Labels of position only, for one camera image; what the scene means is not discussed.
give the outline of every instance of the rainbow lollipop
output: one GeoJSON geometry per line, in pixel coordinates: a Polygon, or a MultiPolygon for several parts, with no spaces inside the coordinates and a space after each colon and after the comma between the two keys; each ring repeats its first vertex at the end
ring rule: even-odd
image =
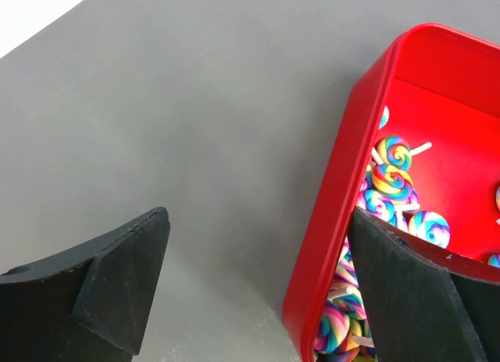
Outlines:
{"type": "Polygon", "coordinates": [[[327,315],[322,314],[320,326],[318,327],[318,332],[316,333],[316,337],[318,339],[321,339],[323,337],[326,337],[330,332],[331,332],[330,321],[328,320],[327,315]]]}
{"type": "Polygon", "coordinates": [[[370,165],[366,166],[366,172],[365,172],[365,177],[363,178],[361,182],[361,186],[359,190],[361,192],[364,192],[365,190],[369,189],[372,187],[373,182],[372,182],[372,174],[373,174],[373,168],[370,165]]]}
{"type": "Polygon", "coordinates": [[[403,199],[403,200],[393,200],[392,202],[394,203],[395,206],[398,206],[400,204],[418,204],[419,205],[419,195],[416,192],[416,190],[413,188],[412,192],[410,193],[408,198],[403,199]]]}
{"type": "Polygon", "coordinates": [[[409,174],[391,164],[376,166],[373,170],[372,181],[382,195],[392,200],[402,201],[408,198],[413,190],[413,182],[409,174]]]}
{"type": "Polygon", "coordinates": [[[359,353],[359,348],[351,349],[343,354],[329,354],[326,362],[351,362],[359,353]]]}
{"type": "Polygon", "coordinates": [[[384,163],[391,164],[405,172],[412,165],[410,149],[408,142],[400,137],[386,137],[377,145],[377,152],[384,163]]]}
{"type": "Polygon", "coordinates": [[[351,349],[359,348],[359,344],[354,341],[353,337],[362,337],[363,336],[363,327],[361,323],[359,323],[356,319],[351,319],[351,323],[349,324],[349,332],[347,336],[345,336],[344,341],[338,346],[338,348],[334,351],[335,354],[343,354],[351,349]]]}
{"type": "Polygon", "coordinates": [[[500,211],[500,186],[498,186],[498,188],[497,188],[497,192],[496,192],[496,195],[495,195],[495,200],[496,200],[496,203],[497,203],[497,208],[500,211]]]}
{"type": "Polygon", "coordinates": [[[349,330],[349,317],[330,301],[327,301],[323,314],[330,322],[331,330],[328,335],[314,339],[314,350],[328,354],[336,350],[344,341],[349,330]]]}
{"type": "Polygon", "coordinates": [[[500,254],[493,254],[492,256],[490,256],[487,260],[487,263],[490,266],[500,268],[500,254]]]}
{"type": "Polygon", "coordinates": [[[358,285],[358,278],[356,276],[356,272],[354,270],[354,265],[352,261],[349,261],[346,256],[338,262],[337,270],[335,271],[334,280],[332,281],[332,285],[337,281],[344,281],[351,285],[354,285],[356,288],[358,285]]]}
{"type": "Polygon", "coordinates": [[[397,224],[396,228],[408,233],[408,222],[401,212],[396,213],[397,224]]]}
{"type": "Polygon", "coordinates": [[[335,282],[330,287],[330,292],[342,291],[348,289],[351,293],[345,296],[333,298],[332,301],[350,318],[359,321],[366,319],[366,311],[363,305],[363,298],[359,290],[347,282],[335,282]]]}
{"type": "Polygon", "coordinates": [[[415,213],[408,223],[410,234],[445,248],[450,243],[450,227],[439,213],[420,211],[415,213]]]}
{"type": "MultiPolygon", "coordinates": [[[[362,323],[362,335],[364,337],[367,337],[367,338],[372,338],[372,332],[370,330],[370,326],[368,325],[368,320],[365,320],[363,323],[362,323]]],[[[375,356],[375,348],[374,347],[371,347],[371,346],[360,346],[360,349],[361,349],[361,354],[363,356],[369,356],[369,357],[373,357],[375,356]]]]}
{"type": "Polygon", "coordinates": [[[365,190],[364,192],[359,193],[356,205],[374,214],[379,219],[396,226],[394,204],[392,204],[391,200],[387,196],[380,194],[378,191],[365,190]]]}
{"type": "Polygon", "coordinates": [[[384,127],[387,122],[389,122],[389,108],[388,106],[384,107],[384,111],[382,112],[382,120],[380,120],[380,124],[378,125],[378,130],[384,127]]]}

